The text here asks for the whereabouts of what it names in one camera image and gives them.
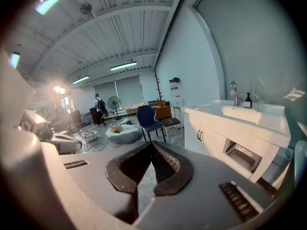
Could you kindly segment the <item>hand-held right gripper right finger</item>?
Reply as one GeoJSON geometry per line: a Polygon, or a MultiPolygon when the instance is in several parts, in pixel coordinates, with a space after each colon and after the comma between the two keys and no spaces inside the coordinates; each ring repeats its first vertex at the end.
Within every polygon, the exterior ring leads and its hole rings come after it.
{"type": "Polygon", "coordinates": [[[177,195],[193,178],[193,165],[187,158],[157,141],[153,141],[152,145],[152,164],[157,181],[154,195],[177,195]]]}

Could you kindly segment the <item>wooden coat rack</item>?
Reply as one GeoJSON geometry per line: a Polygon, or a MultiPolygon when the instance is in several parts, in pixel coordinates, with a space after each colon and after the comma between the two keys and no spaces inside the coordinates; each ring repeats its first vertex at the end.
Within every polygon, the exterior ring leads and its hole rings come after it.
{"type": "Polygon", "coordinates": [[[160,90],[160,86],[159,86],[159,84],[160,84],[160,81],[159,81],[159,78],[158,78],[158,76],[157,76],[157,73],[156,73],[156,70],[154,69],[154,77],[155,77],[155,80],[156,80],[156,85],[157,85],[157,91],[158,91],[158,95],[159,95],[159,101],[160,101],[160,106],[161,106],[161,108],[163,108],[164,107],[164,105],[163,105],[163,100],[162,100],[162,91],[160,90]]]}

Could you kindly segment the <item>brown seat chair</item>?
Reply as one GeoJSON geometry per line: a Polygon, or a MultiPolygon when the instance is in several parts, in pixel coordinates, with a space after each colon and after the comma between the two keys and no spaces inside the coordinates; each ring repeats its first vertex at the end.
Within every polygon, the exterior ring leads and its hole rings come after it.
{"type": "Polygon", "coordinates": [[[180,139],[183,139],[183,132],[182,132],[182,122],[181,122],[181,107],[179,106],[174,106],[174,117],[171,118],[165,118],[161,120],[161,123],[163,124],[164,131],[166,134],[166,143],[169,143],[169,135],[168,135],[168,130],[171,128],[178,129],[180,127],[180,139]],[[179,118],[176,118],[176,110],[178,110],[179,118]]]}

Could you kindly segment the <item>white cabinet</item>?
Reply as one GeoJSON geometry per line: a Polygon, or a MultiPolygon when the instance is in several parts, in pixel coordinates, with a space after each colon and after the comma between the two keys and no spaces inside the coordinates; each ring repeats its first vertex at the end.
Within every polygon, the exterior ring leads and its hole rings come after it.
{"type": "Polygon", "coordinates": [[[173,97],[170,101],[170,104],[172,107],[182,107],[183,106],[183,98],[178,96],[178,97],[173,97]]]}

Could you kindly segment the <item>wooden bench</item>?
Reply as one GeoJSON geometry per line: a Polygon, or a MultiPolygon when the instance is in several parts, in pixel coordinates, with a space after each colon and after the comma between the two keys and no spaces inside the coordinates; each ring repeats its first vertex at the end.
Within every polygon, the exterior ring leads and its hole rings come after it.
{"type": "Polygon", "coordinates": [[[133,105],[131,108],[128,108],[128,109],[126,110],[127,116],[129,116],[129,115],[131,115],[131,114],[136,114],[136,113],[137,113],[137,109],[138,109],[139,107],[142,107],[142,106],[144,106],[143,103],[142,103],[142,104],[139,104],[139,105],[133,105]]]}

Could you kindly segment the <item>black standing fan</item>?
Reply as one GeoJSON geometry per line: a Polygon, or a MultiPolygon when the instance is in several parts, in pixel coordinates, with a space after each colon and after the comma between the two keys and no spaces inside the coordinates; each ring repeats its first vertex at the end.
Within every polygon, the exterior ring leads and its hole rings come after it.
{"type": "Polygon", "coordinates": [[[111,96],[107,101],[107,105],[110,109],[115,110],[116,120],[120,120],[121,118],[118,115],[118,110],[119,110],[119,106],[120,106],[120,99],[116,96],[111,96]]]}

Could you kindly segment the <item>blue chair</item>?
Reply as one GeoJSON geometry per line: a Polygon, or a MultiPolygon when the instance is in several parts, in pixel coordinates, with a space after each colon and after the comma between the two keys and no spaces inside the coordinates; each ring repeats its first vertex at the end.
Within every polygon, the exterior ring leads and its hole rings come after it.
{"type": "Polygon", "coordinates": [[[147,133],[147,136],[149,138],[149,141],[152,143],[152,139],[150,136],[150,133],[152,131],[156,132],[156,136],[158,136],[158,129],[161,129],[163,134],[164,142],[166,142],[163,124],[161,122],[158,122],[155,120],[155,111],[148,105],[140,106],[137,109],[137,119],[139,121],[140,127],[142,129],[144,140],[146,140],[145,133],[147,133]]]}

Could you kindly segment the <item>orange sofa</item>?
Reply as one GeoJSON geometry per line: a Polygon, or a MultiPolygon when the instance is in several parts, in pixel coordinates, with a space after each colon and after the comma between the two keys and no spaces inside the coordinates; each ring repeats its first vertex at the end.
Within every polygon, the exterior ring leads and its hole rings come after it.
{"type": "MultiPolygon", "coordinates": [[[[159,101],[149,101],[148,102],[148,105],[150,107],[151,107],[151,105],[155,105],[155,104],[160,105],[160,102],[159,101]]],[[[155,118],[158,119],[158,120],[162,120],[162,119],[165,119],[165,118],[171,118],[172,117],[170,102],[166,102],[166,101],[163,100],[163,105],[164,105],[163,108],[154,109],[155,118]]]]}

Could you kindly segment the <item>red white wall sign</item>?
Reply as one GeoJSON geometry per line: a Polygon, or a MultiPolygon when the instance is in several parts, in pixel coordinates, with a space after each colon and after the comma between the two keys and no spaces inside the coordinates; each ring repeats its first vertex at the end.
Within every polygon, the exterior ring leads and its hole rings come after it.
{"type": "Polygon", "coordinates": [[[180,91],[177,83],[169,83],[170,95],[172,98],[180,96],[180,91]]]}

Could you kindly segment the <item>chrome faucet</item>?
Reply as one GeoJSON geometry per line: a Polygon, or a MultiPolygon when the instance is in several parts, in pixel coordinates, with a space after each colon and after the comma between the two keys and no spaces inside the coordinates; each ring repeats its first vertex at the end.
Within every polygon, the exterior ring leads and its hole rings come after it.
{"type": "Polygon", "coordinates": [[[236,82],[233,80],[230,84],[230,89],[234,91],[234,106],[243,106],[244,93],[238,95],[236,82]]]}

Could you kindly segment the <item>grey roller blind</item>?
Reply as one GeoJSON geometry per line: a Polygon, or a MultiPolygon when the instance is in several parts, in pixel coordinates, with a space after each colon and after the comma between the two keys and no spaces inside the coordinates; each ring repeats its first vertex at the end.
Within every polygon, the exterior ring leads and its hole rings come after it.
{"type": "Polygon", "coordinates": [[[112,81],[112,82],[94,86],[94,90],[95,90],[95,93],[99,94],[99,97],[105,102],[106,110],[108,112],[113,111],[113,109],[109,108],[107,101],[110,97],[117,96],[115,82],[112,81]]]}
{"type": "Polygon", "coordinates": [[[131,108],[132,105],[144,103],[139,76],[117,80],[116,87],[122,108],[131,108]]]}

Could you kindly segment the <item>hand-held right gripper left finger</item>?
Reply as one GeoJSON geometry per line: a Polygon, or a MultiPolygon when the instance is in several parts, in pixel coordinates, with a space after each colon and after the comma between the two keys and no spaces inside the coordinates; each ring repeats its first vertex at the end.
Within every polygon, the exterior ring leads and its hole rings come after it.
{"type": "Polygon", "coordinates": [[[151,164],[152,150],[152,143],[145,142],[107,163],[106,177],[117,191],[130,195],[137,193],[137,186],[151,164]]]}

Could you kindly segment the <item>white sink basin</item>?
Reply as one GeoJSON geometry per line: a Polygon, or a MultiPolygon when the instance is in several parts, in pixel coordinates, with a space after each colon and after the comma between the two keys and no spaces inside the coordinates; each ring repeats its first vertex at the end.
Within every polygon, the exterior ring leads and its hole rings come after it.
{"type": "Polygon", "coordinates": [[[259,112],[229,100],[185,106],[185,148],[219,159],[255,183],[290,143],[284,110],[266,104],[259,112]]]}

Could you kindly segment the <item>round ceiling fan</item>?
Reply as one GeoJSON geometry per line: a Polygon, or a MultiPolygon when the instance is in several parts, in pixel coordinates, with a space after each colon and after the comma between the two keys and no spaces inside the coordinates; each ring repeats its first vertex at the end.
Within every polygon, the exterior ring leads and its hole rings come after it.
{"type": "Polygon", "coordinates": [[[80,6],[80,12],[84,15],[90,14],[93,10],[93,7],[90,3],[83,3],[80,6]]]}

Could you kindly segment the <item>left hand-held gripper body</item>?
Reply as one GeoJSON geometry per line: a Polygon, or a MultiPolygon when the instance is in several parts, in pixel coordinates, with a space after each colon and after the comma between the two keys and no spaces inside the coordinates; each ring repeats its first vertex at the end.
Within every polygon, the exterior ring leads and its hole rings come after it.
{"type": "Polygon", "coordinates": [[[32,110],[25,110],[19,126],[36,134],[40,141],[53,144],[59,154],[75,154],[83,147],[81,141],[70,136],[69,126],[53,124],[32,110]]]}

